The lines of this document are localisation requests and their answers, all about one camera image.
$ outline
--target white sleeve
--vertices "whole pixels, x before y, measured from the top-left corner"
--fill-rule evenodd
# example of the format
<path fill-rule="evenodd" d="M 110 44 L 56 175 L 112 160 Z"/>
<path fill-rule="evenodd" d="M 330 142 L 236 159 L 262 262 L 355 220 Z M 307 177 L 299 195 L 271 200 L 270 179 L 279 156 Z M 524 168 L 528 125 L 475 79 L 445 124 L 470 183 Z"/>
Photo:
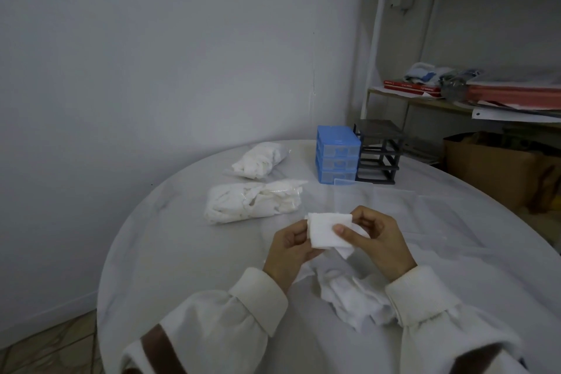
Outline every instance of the white sleeve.
<path fill-rule="evenodd" d="M 386 293 L 403 327 L 401 374 L 448 374 L 456 358 L 494 343 L 502 345 L 501 360 L 518 364 L 518 335 L 491 315 L 463 304 L 430 267 L 417 266 L 386 286 Z M 512 371 L 494 363 L 486 372 Z"/>
<path fill-rule="evenodd" d="M 263 271 L 248 268 L 229 292 L 193 294 L 121 358 L 121 371 L 253 373 L 288 300 Z"/>

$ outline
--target bag of white cloths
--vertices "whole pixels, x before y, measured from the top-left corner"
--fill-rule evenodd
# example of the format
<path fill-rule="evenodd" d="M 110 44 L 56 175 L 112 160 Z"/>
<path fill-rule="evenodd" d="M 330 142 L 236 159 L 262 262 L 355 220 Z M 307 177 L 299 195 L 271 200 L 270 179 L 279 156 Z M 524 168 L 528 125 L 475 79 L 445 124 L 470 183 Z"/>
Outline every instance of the bag of white cloths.
<path fill-rule="evenodd" d="M 237 163 L 232 164 L 231 171 L 226 170 L 225 173 L 249 179 L 263 179 L 287 155 L 287 148 L 280 143 L 258 143 L 247 151 Z"/>
<path fill-rule="evenodd" d="M 264 184 L 234 183 L 210 188 L 205 218 L 212 224 L 225 224 L 251 217 L 267 217 L 298 210 L 306 180 L 284 179 Z"/>

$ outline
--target hand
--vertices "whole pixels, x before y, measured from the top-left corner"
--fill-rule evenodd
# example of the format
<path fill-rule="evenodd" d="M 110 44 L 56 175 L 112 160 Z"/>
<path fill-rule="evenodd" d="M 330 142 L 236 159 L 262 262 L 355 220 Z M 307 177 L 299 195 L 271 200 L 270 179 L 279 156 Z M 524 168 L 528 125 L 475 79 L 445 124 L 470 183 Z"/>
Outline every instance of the hand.
<path fill-rule="evenodd" d="M 273 237 L 263 272 L 269 275 L 285 294 L 296 279 L 302 264 L 323 252 L 312 248 L 306 236 L 307 230 L 308 221 L 302 219 L 277 231 Z"/>
<path fill-rule="evenodd" d="M 353 223 L 363 227 L 370 238 L 344 225 L 333 226 L 333 231 L 346 242 L 363 249 L 389 281 L 395 281 L 417 266 L 393 217 L 364 206 L 355 208 L 351 214 Z"/>

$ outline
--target person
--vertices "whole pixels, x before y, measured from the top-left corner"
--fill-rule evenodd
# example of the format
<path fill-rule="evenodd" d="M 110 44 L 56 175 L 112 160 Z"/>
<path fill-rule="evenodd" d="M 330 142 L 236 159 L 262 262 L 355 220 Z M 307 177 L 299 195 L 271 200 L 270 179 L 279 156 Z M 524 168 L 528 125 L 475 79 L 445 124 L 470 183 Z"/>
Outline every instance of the person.
<path fill-rule="evenodd" d="M 353 222 L 333 230 L 361 248 L 390 281 L 385 291 L 403 328 L 402 374 L 526 373 L 520 339 L 505 324 L 463 304 L 428 266 L 418 266 L 397 222 L 359 206 Z M 279 230 L 262 270 L 248 268 L 228 291 L 197 292 L 123 351 L 121 372 L 253 373 L 287 308 L 303 263 L 319 256 L 307 221 Z"/>

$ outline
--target baseboard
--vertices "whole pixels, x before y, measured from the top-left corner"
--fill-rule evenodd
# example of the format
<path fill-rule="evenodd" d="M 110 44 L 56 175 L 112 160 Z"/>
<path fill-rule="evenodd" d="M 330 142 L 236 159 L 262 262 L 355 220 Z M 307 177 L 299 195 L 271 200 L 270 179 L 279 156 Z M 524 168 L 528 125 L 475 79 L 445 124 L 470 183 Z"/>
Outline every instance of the baseboard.
<path fill-rule="evenodd" d="M 97 291 L 90 292 L 78 299 L 71 300 L 40 314 L 18 321 L 0 331 L 0 349 L 20 340 L 93 311 L 97 305 Z"/>

